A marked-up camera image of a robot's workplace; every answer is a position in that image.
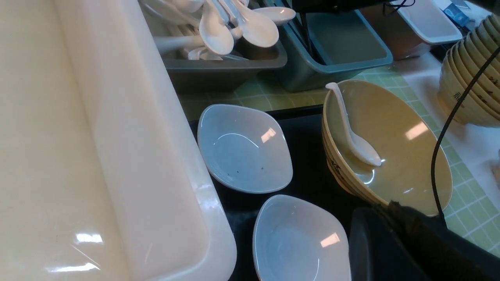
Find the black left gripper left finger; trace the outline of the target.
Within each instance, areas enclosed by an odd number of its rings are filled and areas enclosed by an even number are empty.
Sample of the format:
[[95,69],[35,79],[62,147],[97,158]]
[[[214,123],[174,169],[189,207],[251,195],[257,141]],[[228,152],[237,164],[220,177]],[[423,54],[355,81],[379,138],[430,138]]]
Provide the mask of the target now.
[[349,260],[353,281],[429,281],[383,219],[369,208],[352,213]]

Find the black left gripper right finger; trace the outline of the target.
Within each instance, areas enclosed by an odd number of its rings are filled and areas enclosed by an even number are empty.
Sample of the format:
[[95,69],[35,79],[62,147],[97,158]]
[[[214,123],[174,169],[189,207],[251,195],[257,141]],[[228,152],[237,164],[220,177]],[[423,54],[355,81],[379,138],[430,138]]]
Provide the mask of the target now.
[[414,208],[390,202],[373,210],[426,274],[443,281],[498,281],[499,258]]

